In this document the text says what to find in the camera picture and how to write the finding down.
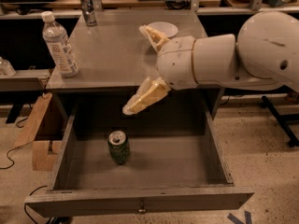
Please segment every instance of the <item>gray tabletop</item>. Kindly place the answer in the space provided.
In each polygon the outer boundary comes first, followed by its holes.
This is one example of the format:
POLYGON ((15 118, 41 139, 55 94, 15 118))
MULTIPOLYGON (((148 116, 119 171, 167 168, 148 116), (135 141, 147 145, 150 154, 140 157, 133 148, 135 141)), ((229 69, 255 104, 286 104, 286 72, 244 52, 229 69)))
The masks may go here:
POLYGON ((97 89, 138 86, 145 77, 158 76, 156 52, 139 32, 155 21, 173 23, 178 36, 205 37, 206 32, 189 10, 105 10, 96 13, 97 25, 88 27, 83 17, 70 37, 79 72, 63 78, 54 69, 47 89, 97 89))

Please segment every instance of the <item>bottle cap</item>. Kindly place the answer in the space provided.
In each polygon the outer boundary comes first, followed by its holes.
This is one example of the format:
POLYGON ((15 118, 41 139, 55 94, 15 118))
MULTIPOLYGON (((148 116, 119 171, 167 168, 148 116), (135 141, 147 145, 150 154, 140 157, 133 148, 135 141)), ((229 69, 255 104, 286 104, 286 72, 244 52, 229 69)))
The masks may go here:
POLYGON ((52 22, 55 21, 55 17, 51 11, 44 11, 41 13, 41 18, 44 22, 52 22))

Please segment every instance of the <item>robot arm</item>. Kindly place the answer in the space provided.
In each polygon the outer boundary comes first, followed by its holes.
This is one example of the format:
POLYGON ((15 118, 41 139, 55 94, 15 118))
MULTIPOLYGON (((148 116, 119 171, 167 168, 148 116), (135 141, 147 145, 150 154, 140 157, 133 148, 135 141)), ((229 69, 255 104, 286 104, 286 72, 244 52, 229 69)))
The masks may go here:
POLYGON ((233 35, 168 40, 160 33, 155 35, 155 31, 140 30, 157 51, 160 85, 151 81, 152 88, 147 83, 138 99, 133 97, 134 101, 132 98, 128 102, 124 114, 146 108, 143 99, 163 99, 170 88, 208 85, 267 91, 286 85, 299 91, 299 21, 287 14, 265 12, 252 16, 241 28, 237 42, 233 35))

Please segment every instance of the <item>plastic water bottle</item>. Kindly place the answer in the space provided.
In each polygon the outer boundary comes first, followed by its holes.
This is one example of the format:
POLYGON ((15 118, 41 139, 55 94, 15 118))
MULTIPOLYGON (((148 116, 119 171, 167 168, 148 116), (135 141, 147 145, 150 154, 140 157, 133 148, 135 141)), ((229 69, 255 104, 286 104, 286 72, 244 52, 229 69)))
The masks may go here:
POLYGON ((55 21, 51 11, 43 12, 41 17, 45 22, 43 38, 61 76, 74 76, 78 72, 78 66, 65 28, 55 21))
POLYGON ((0 57, 0 77, 11 77, 16 74, 15 69, 12 67, 8 60, 0 57))

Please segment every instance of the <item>open drawer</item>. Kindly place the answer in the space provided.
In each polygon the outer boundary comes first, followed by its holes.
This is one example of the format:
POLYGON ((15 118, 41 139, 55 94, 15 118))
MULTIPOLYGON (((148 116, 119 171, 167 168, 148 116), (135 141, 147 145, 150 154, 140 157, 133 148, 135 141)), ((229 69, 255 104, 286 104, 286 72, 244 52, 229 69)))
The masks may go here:
POLYGON ((25 203, 43 217, 239 208, 253 190, 234 186, 204 96, 173 91, 126 117, 126 92, 80 95, 47 192, 25 203), (124 165, 109 153, 115 130, 129 138, 124 165))

